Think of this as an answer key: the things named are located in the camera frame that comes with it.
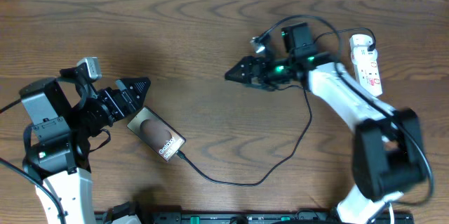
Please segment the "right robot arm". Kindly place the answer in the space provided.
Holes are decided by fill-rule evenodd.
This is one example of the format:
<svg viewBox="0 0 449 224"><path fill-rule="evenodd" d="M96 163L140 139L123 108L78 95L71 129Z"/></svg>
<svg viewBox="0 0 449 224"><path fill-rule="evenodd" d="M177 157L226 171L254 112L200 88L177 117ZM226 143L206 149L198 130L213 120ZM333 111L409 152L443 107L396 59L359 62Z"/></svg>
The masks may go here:
<svg viewBox="0 0 449 224"><path fill-rule="evenodd" d="M347 74L328 52L319 52L308 24L282 28L288 57L277 60L268 32L251 41L256 55L242 58L225 79L274 91L298 81L324 100L354 134L355 185L336 208L343 223L370 223L414 185L431 178L422 149L419 119L378 100Z"/></svg>

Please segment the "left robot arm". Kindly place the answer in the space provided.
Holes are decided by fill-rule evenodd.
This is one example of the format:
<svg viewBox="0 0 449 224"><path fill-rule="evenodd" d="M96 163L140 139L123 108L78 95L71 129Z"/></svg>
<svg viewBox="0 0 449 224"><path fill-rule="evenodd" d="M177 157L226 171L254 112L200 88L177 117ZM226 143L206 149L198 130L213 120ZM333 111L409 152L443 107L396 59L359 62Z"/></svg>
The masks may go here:
<svg viewBox="0 0 449 224"><path fill-rule="evenodd" d="M26 173L49 223L95 223L89 142L114 122L138 111L151 85L147 77L116 80L96 91L88 77L35 81L20 90L38 142L24 138Z"/></svg>

